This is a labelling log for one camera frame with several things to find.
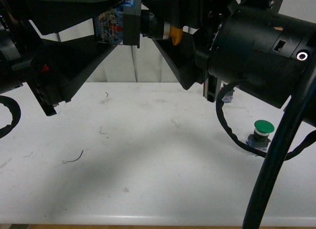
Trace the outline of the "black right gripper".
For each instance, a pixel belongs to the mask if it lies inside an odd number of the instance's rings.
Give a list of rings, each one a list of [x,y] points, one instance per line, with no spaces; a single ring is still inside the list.
[[[221,81],[209,74],[210,50],[222,21],[236,0],[141,0],[141,33],[153,40],[181,86],[203,84],[203,96],[215,102]],[[183,33],[187,26],[193,33]],[[173,45],[171,39],[181,39]]]

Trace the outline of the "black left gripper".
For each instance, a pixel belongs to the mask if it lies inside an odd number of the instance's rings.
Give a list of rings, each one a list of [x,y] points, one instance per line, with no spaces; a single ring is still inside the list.
[[[27,0],[41,34],[58,33],[115,7],[124,0]],[[46,116],[69,102],[115,49],[94,35],[64,42],[42,39],[29,21],[0,8],[0,92],[26,83]]]

